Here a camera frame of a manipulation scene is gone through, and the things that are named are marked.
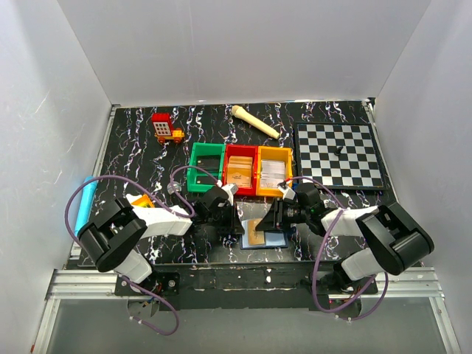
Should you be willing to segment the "navy blue card holder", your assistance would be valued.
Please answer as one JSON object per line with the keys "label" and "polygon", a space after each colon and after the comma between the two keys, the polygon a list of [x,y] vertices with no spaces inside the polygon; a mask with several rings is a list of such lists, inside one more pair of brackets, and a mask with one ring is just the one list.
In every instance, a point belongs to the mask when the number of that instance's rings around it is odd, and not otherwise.
{"label": "navy blue card holder", "polygon": [[280,231],[258,232],[255,226],[260,219],[249,219],[242,221],[244,233],[240,237],[240,248],[242,250],[250,249],[277,249],[288,247],[288,236]]}

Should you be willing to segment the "brown orange card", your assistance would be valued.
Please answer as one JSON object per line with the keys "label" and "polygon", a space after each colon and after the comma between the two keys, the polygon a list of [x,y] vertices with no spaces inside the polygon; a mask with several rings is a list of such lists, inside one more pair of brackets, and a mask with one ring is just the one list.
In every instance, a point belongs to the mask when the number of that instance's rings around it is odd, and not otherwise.
{"label": "brown orange card", "polygon": [[264,246],[266,244],[264,232],[256,230],[256,226],[261,220],[261,218],[248,220],[247,232],[250,246]]}

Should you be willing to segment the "white gold VIP card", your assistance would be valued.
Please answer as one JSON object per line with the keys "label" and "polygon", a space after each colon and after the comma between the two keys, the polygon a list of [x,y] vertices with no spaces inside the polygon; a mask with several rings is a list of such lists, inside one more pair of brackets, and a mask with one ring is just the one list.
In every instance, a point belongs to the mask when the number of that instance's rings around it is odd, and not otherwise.
{"label": "white gold VIP card", "polygon": [[260,188],[276,189],[277,185],[285,180],[284,173],[261,173],[260,174]]}

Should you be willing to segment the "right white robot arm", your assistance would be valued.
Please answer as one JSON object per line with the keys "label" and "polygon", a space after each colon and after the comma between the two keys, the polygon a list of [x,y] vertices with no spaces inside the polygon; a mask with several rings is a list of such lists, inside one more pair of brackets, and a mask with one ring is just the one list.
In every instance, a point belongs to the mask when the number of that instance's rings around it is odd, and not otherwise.
{"label": "right white robot arm", "polygon": [[434,241],[397,202],[363,209],[328,208],[314,184],[291,189],[280,184],[282,197],[255,226],[257,232],[287,231],[303,223],[316,235],[362,237],[367,247],[334,266],[317,281],[318,286],[350,293],[361,280],[379,273],[399,275],[434,250]]}

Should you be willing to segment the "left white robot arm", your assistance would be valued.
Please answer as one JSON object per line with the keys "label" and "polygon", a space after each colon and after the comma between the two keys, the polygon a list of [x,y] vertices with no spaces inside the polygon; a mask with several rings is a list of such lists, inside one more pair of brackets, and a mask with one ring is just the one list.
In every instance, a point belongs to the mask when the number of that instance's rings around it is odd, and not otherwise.
{"label": "left white robot arm", "polygon": [[98,271],[125,276],[139,294],[148,295],[156,289],[157,278],[150,263],[135,250],[137,243],[152,236],[184,236],[202,226],[243,234],[235,204],[237,191],[236,184],[211,187],[193,203],[192,218],[179,217],[185,213],[179,206],[170,210],[140,207],[118,198],[84,225],[77,238]]}

